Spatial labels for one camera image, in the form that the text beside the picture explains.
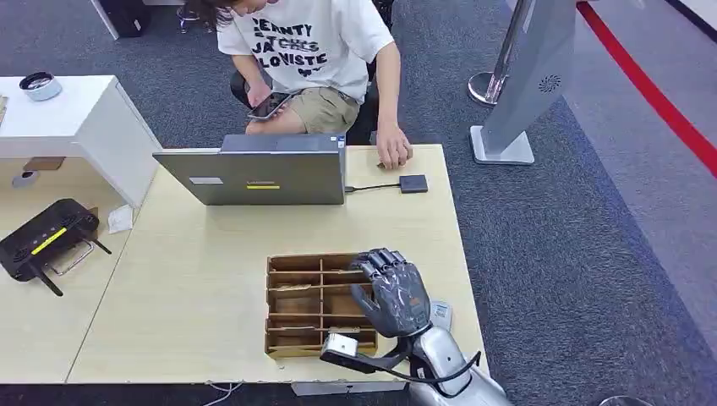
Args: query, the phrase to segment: wooden divider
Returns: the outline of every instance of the wooden divider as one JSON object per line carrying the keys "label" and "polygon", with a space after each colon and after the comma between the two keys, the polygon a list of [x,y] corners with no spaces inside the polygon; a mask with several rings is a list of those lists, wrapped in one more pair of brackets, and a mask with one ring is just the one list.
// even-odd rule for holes
{"label": "wooden divider", "polygon": [[267,262],[265,351],[272,358],[318,356],[331,332],[358,340],[375,354],[376,330],[351,296],[352,284],[371,294],[362,271],[350,270],[355,254],[275,256]]}

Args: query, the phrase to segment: white t-shirt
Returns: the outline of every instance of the white t-shirt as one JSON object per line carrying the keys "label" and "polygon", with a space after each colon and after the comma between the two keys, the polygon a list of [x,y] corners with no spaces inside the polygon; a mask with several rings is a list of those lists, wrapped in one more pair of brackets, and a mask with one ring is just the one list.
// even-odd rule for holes
{"label": "white t-shirt", "polygon": [[393,42],[371,0],[281,0],[217,30],[219,51],[254,55],[274,91],[333,87],[364,101],[366,63]]}

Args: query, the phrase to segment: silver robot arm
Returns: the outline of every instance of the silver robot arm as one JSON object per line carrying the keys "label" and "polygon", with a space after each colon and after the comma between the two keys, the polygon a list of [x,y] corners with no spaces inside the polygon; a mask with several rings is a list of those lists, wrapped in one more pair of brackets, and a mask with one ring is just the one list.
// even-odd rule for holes
{"label": "silver robot arm", "polygon": [[[371,250],[354,265],[371,280],[374,298],[352,287],[353,298],[376,330],[397,337],[397,346],[380,358],[358,353],[358,342],[332,333],[321,359],[369,374],[379,370],[409,381],[414,400],[424,406],[511,406],[495,381],[478,367],[480,353],[465,360],[453,336],[430,322],[430,299],[416,266],[396,251]],[[408,360],[410,376],[393,370]]]}

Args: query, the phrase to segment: dark hair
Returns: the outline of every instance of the dark hair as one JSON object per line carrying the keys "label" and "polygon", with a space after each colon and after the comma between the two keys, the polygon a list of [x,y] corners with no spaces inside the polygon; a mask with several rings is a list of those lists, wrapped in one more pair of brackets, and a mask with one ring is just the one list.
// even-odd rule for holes
{"label": "dark hair", "polygon": [[241,0],[185,0],[187,7],[196,12],[212,28],[232,22],[232,6]]}

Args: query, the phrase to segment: black adapter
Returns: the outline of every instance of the black adapter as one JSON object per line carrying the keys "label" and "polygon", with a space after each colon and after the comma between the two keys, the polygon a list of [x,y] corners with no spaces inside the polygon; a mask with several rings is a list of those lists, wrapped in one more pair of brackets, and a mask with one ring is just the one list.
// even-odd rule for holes
{"label": "black adapter", "polygon": [[408,175],[398,177],[398,185],[401,187],[401,193],[426,193],[428,192],[428,182],[425,175]]}

